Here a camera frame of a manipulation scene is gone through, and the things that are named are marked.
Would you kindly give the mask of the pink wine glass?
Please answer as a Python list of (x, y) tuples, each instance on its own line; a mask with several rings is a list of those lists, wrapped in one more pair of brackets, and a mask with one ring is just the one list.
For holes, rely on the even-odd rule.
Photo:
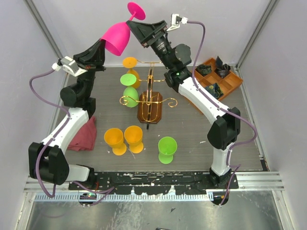
[(130, 28), (127, 22), (131, 22), (133, 19), (142, 21), (146, 18), (145, 11), (139, 4), (129, 2), (127, 8), (131, 17), (126, 22), (116, 23), (111, 26), (100, 38), (100, 41), (105, 43), (105, 49), (115, 56), (121, 56), (129, 43)]

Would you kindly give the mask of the orange wine glass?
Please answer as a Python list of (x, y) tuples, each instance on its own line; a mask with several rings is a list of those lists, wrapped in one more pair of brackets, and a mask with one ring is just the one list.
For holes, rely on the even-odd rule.
[(124, 138), (132, 153), (138, 154), (143, 150), (143, 131), (139, 126), (130, 126), (124, 131)]
[(119, 128), (108, 129), (104, 134), (104, 141), (117, 156), (121, 156), (127, 151), (123, 132)]
[(134, 57), (127, 57), (123, 59), (123, 66), (128, 69), (127, 73), (128, 74), (133, 74), (136, 77), (136, 82), (132, 85), (135, 89), (139, 88), (141, 82), (140, 82), (140, 76), (138, 72), (134, 69), (138, 63), (138, 60)]

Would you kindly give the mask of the green wine glass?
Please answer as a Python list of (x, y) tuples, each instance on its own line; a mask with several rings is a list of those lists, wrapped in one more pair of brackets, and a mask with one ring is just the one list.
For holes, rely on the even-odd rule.
[(138, 105), (139, 95), (137, 90), (133, 87), (133, 85), (137, 82), (137, 78), (135, 75), (126, 73), (121, 76), (120, 83), (126, 86), (126, 89), (123, 92), (123, 96), (121, 98), (122, 104), (129, 108), (136, 107)]
[(162, 164), (170, 164), (177, 151), (177, 142), (172, 137), (163, 137), (158, 142), (158, 159)]

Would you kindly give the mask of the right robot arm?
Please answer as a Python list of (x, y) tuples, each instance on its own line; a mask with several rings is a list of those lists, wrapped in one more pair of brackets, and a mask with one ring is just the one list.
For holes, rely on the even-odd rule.
[(231, 176), (232, 170), (227, 164), (227, 157), (240, 133), (240, 111), (220, 103), (197, 82), (187, 68), (191, 63), (190, 47), (186, 44), (171, 46), (165, 21), (153, 24), (135, 21), (126, 23), (140, 44), (143, 47), (151, 47), (168, 70), (164, 74), (167, 85), (191, 101), (212, 125), (207, 134), (213, 147), (209, 178), (214, 188), (222, 188)]

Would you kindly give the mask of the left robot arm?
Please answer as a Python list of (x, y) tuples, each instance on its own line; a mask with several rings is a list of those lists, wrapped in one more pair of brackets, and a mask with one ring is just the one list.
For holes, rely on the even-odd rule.
[(96, 175), (89, 166), (68, 164), (65, 152), (78, 133), (93, 116), (96, 99), (91, 97), (95, 74), (104, 71), (105, 41), (99, 39), (87, 50), (60, 58), (45, 76), (64, 70), (76, 77), (76, 82), (60, 91), (64, 106), (60, 107), (66, 116), (58, 126), (41, 142), (33, 142), (28, 148), (29, 174), (40, 182), (61, 185), (78, 181), (85, 190), (94, 188)]

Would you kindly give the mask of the green wine glass front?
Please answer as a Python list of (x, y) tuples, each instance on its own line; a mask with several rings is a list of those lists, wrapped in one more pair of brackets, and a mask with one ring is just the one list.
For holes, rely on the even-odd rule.
[(170, 164), (177, 151), (177, 142), (172, 137), (163, 137), (158, 142), (158, 159), (162, 164)]

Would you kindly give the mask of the dark green folded tie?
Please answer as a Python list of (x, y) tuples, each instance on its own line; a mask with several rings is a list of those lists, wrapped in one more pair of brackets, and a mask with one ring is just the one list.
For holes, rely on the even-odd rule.
[(212, 72), (212, 67), (211, 65), (205, 65), (205, 64), (200, 64), (196, 67), (196, 71), (202, 75), (206, 76)]

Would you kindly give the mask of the red cloth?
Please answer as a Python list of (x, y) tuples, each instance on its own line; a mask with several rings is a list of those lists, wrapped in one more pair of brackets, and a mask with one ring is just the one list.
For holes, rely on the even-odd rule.
[(91, 151), (94, 149), (96, 137), (96, 117), (92, 116), (74, 136), (67, 150)]

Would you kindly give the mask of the black patterned folded tie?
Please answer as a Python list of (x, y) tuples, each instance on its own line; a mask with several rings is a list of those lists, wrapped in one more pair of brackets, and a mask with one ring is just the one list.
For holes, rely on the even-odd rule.
[(228, 64), (225, 64), (219, 56), (217, 56), (217, 58), (215, 59), (215, 67), (215, 73), (222, 79), (230, 73), (230, 66)]

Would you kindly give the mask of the blue floral folded tie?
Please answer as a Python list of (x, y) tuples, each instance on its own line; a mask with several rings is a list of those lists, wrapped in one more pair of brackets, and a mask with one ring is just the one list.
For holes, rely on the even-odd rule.
[(205, 87), (205, 89), (217, 100), (220, 99), (224, 95), (218, 83), (208, 85)]

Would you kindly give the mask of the wooden compartment tray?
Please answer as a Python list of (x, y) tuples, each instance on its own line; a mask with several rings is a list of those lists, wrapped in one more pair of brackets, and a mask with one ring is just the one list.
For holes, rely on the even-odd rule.
[(209, 87), (210, 90), (213, 90), (211, 85), (217, 84), (219, 86), (218, 90), (214, 90), (216, 96), (219, 96), (218, 100), (222, 101), (230, 93), (236, 90), (243, 82), (243, 80), (234, 74), (231, 70), (225, 77), (220, 77), (216, 68), (216, 60), (210, 58), (207, 61), (203, 62), (203, 65), (210, 66), (211, 72), (203, 75), (200, 70), (195, 69), (194, 74), (197, 81), (204, 88)]

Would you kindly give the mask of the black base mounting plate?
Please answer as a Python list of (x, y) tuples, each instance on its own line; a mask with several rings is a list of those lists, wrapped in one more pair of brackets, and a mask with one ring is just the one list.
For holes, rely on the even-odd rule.
[(202, 195), (208, 189), (227, 188), (229, 178), (217, 184), (208, 172), (95, 172), (90, 189), (107, 190), (116, 195), (166, 195), (171, 189), (176, 195)]

